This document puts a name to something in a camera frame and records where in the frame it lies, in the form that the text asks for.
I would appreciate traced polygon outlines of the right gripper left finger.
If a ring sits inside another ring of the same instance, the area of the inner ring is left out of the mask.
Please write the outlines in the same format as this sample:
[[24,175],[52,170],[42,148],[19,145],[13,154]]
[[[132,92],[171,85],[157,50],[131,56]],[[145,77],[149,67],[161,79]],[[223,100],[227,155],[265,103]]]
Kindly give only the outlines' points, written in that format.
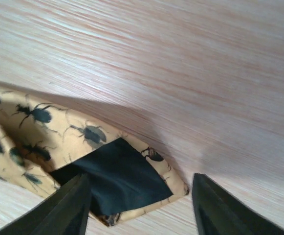
[[32,210],[0,229],[0,235],[84,235],[91,203],[87,174],[77,175]]

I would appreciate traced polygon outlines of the yellow leopard print tie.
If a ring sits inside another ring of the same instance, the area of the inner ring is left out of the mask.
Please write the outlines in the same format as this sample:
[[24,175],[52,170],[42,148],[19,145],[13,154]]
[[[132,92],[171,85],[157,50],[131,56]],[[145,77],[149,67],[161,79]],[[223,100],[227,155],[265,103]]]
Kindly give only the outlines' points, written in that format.
[[47,198],[78,174],[91,181],[89,216],[108,227],[189,193],[147,143],[90,115],[0,87],[0,179]]

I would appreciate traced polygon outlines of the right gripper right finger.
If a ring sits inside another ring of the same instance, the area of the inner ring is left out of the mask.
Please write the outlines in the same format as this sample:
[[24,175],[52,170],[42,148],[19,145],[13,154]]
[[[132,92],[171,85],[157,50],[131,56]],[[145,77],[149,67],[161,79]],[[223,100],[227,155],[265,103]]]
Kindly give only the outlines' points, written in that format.
[[284,235],[205,174],[193,176],[192,201],[200,235]]

